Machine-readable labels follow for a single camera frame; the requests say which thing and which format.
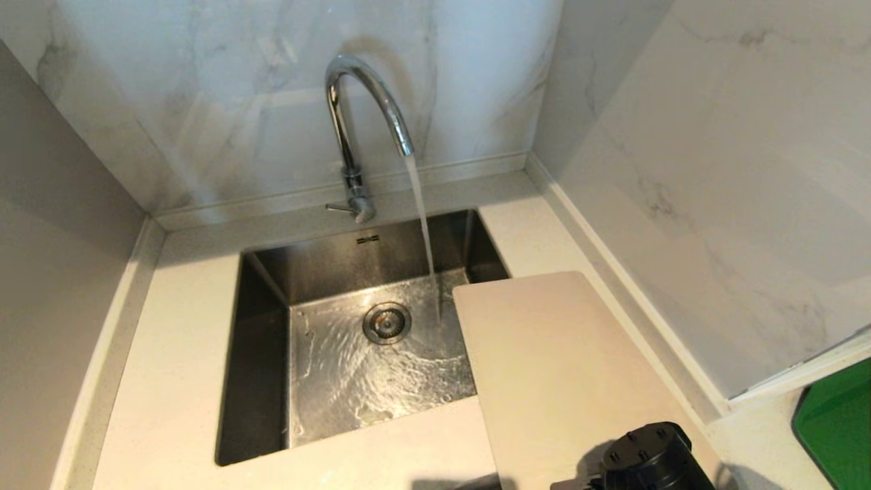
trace drain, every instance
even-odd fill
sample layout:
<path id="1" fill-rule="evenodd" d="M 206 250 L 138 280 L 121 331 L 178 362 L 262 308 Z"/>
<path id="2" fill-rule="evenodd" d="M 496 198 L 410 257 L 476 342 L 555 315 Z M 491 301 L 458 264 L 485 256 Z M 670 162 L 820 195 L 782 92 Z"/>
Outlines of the drain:
<path id="1" fill-rule="evenodd" d="M 376 344 L 393 344 L 411 329 L 411 315 L 399 303 L 379 303 L 363 318 L 363 333 Z"/>

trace marble backsplash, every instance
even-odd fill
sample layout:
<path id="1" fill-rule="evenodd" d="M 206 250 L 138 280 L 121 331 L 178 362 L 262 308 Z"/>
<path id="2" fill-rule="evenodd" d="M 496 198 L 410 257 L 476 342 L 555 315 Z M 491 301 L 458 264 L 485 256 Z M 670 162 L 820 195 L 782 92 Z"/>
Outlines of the marble backsplash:
<path id="1" fill-rule="evenodd" d="M 340 181 L 323 75 L 339 53 L 391 87 L 424 167 L 531 147 L 562 2 L 12 0 L 0 37 L 147 211 Z M 348 85 L 368 176 L 401 172 Z"/>
<path id="2" fill-rule="evenodd" d="M 871 3 L 566 2 L 533 151 L 724 395 L 871 323 Z"/>

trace green object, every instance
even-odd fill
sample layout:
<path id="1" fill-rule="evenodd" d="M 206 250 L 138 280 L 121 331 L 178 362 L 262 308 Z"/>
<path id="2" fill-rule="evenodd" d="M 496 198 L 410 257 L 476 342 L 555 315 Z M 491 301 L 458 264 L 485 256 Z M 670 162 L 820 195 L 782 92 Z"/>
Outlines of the green object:
<path id="1" fill-rule="evenodd" d="M 811 385 L 793 432 L 833 487 L 871 488 L 871 359 Z"/>

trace faucet lever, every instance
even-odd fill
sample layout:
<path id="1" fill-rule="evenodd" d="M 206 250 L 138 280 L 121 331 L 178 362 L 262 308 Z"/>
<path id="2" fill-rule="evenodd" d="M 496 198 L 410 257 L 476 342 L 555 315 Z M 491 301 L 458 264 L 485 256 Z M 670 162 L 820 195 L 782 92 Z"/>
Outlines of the faucet lever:
<path id="1" fill-rule="evenodd" d="M 342 206 L 340 204 L 327 204 L 327 211 L 343 211 L 345 213 L 356 214 L 356 210 L 350 208 L 348 206 Z"/>

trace faucet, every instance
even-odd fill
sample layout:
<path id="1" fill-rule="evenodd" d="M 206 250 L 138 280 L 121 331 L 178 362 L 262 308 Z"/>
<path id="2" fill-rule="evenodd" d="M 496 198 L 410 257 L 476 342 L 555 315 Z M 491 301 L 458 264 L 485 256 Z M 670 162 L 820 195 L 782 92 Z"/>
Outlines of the faucet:
<path id="1" fill-rule="evenodd" d="M 375 98 L 381 113 L 384 114 L 384 119 L 387 120 L 390 134 L 393 135 L 393 142 L 396 144 L 396 150 L 399 151 L 399 154 L 408 157 L 414 154 L 415 149 L 411 146 L 411 138 L 408 135 L 408 128 L 405 126 L 405 120 L 402 118 L 399 106 L 396 105 L 396 101 L 393 100 L 393 96 L 390 95 L 390 91 L 384 85 L 381 77 L 375 73 L 375 70 L 354 56 L 339 55 L 335 57 L 327 67 L 324 82 L 327 87 L 327 102 L 329 103 L 330 115 L 333 117 L 335 137 L 339 140 L 339 150 L 345 161 L 345 167 L 341 174 L 345 180 L 348 205 L 345 207 L 327 204 L 327 209 L 353 214 L 357 223 L 363 223 L 375 217 L 375 206 L 369 199 L 366 186 L 363 185 L 360 166 L 354 161 L 354 155 L 351 153 L 351 146 L 348 143 L 348 132 L 345 129 L 345 119 L 341 115 L 340 105 L 339 79 L 342 75 L 351 75 L 359 80 Z"/>

